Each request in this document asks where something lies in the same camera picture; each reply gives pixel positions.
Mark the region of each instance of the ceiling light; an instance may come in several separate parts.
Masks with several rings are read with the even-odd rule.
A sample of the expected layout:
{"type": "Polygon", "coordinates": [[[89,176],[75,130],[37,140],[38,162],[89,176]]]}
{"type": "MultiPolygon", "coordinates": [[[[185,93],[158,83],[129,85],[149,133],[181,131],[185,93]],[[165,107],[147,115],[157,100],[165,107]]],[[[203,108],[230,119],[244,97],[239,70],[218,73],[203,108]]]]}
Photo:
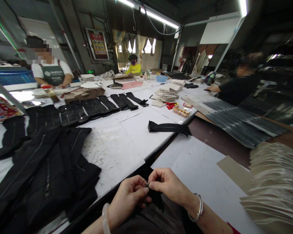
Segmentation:
{"type": "Polygon", "coordinates": [[[240,13],[242,17],[247,15],[246,0],[239,0],[240,13]]]}
{"type": "Polygon", "coordinates": [[[123,4],[126,4],[127,6],[130,6],[131,8],[134,7],[134,4],[127,1],[127,0],[118,0],[119,2],[123,3],[123,4]]]}
{"type": "Polygon", "coordinates": [[[151,12],[149,12],[149,11],[146,11],[145,12],[145,10],[143,9],[143,8],[141,8],[141,13],[143,13],[143,14],[145,14],[146,12],[147,12],[147,15],[149,16],[149,17],[151,17],[151,18],[154,18],[154,19],[156,19],[156,20],[158,20],[158,21],[160,21],[160,22],[163,22],[163,23],[165,23],[165,24],[167,24],[167,25],[169,25],[169,26],[171,26],[171,27],[173,27],[173,28],[175,28],[175,29],[178,29],[179,28],[179,26],[177,26],[177,25],[175,25],[175,24],[173,24],[173,23],[171,23],[171,22],[168,22],[167,20],[165,20],[165,19],[163,19],[163,18],[161,18],[161,17],[159,17],[159,16],[157,16],[157,15],[154,15],[153,13],[151,13],[151,12]]]}

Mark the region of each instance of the woman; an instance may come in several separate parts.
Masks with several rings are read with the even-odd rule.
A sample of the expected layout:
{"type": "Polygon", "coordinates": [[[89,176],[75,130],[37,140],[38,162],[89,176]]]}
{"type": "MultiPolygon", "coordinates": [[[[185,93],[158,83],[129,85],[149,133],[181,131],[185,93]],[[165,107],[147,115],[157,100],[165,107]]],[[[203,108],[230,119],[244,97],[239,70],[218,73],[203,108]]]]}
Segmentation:
{"type": "MultiPolygon", "coordinates": [[[[200,210],[200,198],[191,193],[170,168],[156,168],[148,180],[147,187],[147,182],[139,175],[125,179],[107,209],[107,220],[103,220],[101,216],[84,230],[83,234],[107,233],[103,231],[104,226],[107,225],[113,233],[185,233],[178,211],[173,206],[177,204],[185,208],[192,219],[196,219],[200,210]],[[168,199],[165,201],[162,195],[165,202],[164,213],[152,204],[146,207],[143,203],[143,201],[152,202],[148,196],[149,189],[167,196],[168,199]],[[144,209],[139,215],[127,220],[136,205],[144,209]]],[[[204,234],[238,233],[205,203],[203,203],[202,215],[198,217],[196,224],[204,234]]]]}
{"type": "Polygon", "coordinates": [[[238,106],[250,96],[260,83],[260,76],[256,74],[257,67],[263,60],[263,53],[252,53],[244,57],[237,67],[237,78],[220,86],[207,89],[218,92],[218,98],[232,105],[238,106]]]}
{"type": "Polygon", "coordinates": [[[53,88],[65,88],[72,82],[73,73],[69,66],[52,56],[52,51],[46,41],[37,36],[27,36],[27,46],[32,49],[41,63],[33,63],[32,71],[38,85],[49,84],[53,88]]]}
{"type": "Polygon", "coordinates": [[[128,59],[131,62],[131,65],[125,74],[141,73],[141,65],[138,63],[138,57],[136,55],[131,55],[128,59]]]}

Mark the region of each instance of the green apron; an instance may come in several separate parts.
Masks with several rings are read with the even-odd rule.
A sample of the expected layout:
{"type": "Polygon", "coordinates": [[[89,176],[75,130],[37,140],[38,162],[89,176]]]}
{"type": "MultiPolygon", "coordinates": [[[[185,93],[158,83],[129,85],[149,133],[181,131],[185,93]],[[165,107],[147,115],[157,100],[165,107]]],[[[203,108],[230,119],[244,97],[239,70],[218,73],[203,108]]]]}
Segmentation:
{"type": "Polygon", "coordinates": [[[42,64],[39,64],[42,73],[43,73],[43,79],[50,85],[53,86],[59,86],[63,83],[65,74],[63,72],[63,69],[60,65],[60,60],[58,60],[58,66],[47,66],[44,67],[42,64]]]}

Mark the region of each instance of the plastic container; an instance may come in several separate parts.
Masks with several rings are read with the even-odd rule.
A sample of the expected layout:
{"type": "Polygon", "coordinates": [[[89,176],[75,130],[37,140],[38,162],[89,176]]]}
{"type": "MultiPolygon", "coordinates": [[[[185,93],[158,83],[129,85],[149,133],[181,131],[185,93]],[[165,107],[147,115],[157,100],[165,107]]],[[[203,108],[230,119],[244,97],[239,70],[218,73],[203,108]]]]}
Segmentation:
{"type": "Polygon", "coordinates": [[[181,115],[182,117],[187,118],[192,110],[187,107],[184,107],[184,106],[179,107],[179,105],[177,105],[173,108],[173,111],[177,113],[178,115],[181,115]]]}
{"type": "Polygon", "coordinates": [[[41,86],[41,88],[48,94],[49,98],[51,98],[51,100],[53,102],[59,102],[60,101],[60,99],[55,94],[55,92],[54,92],[53,88],[51,87],[51,85],[49,85],[49,84],[43,84],[41,86]]]}
{"type": "Polygon", "coordinates": [[[35,83],[33,72],[25,71],[0,71],[0,83],[2,85],[17,85],[35,83]]]}
{"type": "Polygon", "coordinates": [[[157,80],[158,82],[166,82],[167,79],[168,79],[167,76],[162,76],[162,75],[158,75],[158,76],[156,76],[156,80],[157,80]]]}

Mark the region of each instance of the hand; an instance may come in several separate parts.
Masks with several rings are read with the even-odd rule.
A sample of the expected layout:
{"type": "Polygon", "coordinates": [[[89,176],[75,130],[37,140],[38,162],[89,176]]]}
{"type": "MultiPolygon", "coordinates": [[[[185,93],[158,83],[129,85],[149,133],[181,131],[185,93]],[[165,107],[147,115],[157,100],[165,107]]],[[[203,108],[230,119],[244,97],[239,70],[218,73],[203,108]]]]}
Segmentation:
{"type": "Polygon", "coordinates": [[[59,88],[66,88],[67,84],[60,84],[59,88]]]}
{"type": "Polygon", "coordinates": [[[156,168],[149,176],[149,188],[163,192],[170,200],[186,209],[196,201],[196,196],[170,168],[156,168]]]}
{"type": "Polygon", "coordinates": [[[114,229],[121,225],[132,214],[136,205],[145,208],[143,201],[148,203],[152,199],[147,196],[149,188],[146,187],[147,182],[141,176],[125,179],[120,187],[107,211],[108,225],[110,229],[114,229]]]}

